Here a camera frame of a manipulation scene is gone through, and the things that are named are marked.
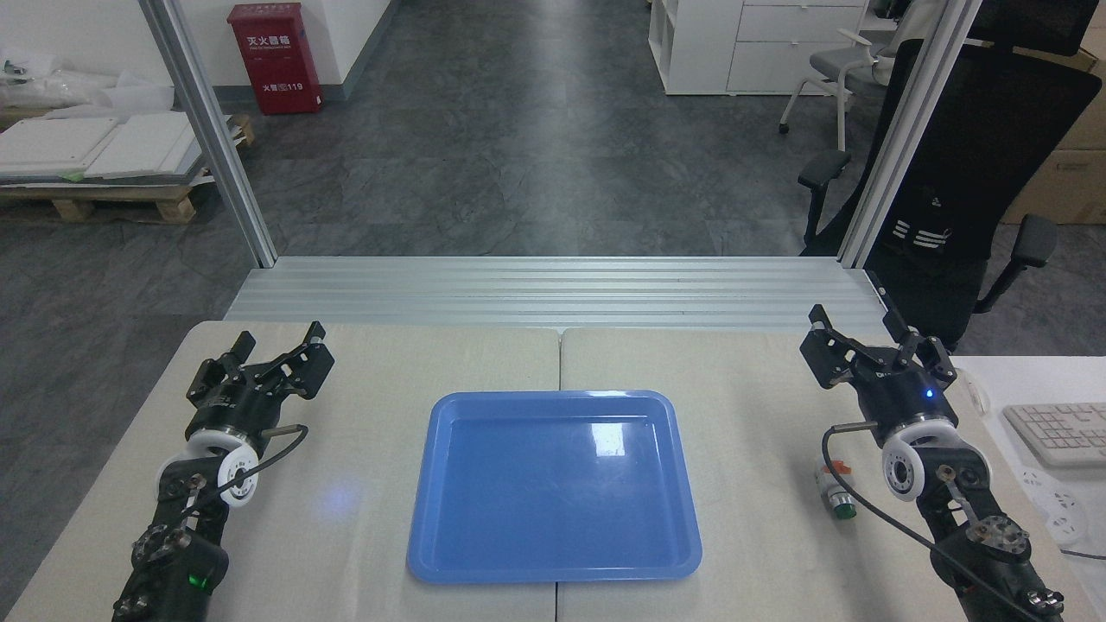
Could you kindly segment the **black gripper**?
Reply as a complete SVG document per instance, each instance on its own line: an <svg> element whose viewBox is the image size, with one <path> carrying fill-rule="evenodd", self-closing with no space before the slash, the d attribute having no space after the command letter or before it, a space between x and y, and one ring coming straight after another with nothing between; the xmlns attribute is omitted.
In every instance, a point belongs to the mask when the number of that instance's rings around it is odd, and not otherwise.
<svg viewBox="0 0 1106 622"><path fill-rule="evenodd" d="M276 427L282 402L293 394L315 398L328 377L335 359L324 343L325 335L325 326L313 321L296 349L255 365L254 384L225 382L236 377L255 346L252 334L242 331L232 349L220 357L205 359L194 375L188 388L188 401L196 407L190 433L233 431L248 442L268 442L262 432Z"/></svg>
<svg viewBox="0 0 1106 622"><path fill-rule="evenodd" d="M832 326L822 304L814 304L807 315L810 330L799 353L823 388L842 381L851 382L854 377L862 416L868 422L877 422L877 428L872 432L874 440L889 440L896 429L912 425L912 422L945 418L957 427L959 419L941 387L951 386L957 379L945 343L940 338L924 336L916 326L909 326L893 303L886 307L881 323L898 344L887 364L890 371L857 371L854 374L854 370L860 367L876 370L876 354L860 341ZM915 359L925 371L908 369Z"/></svg>

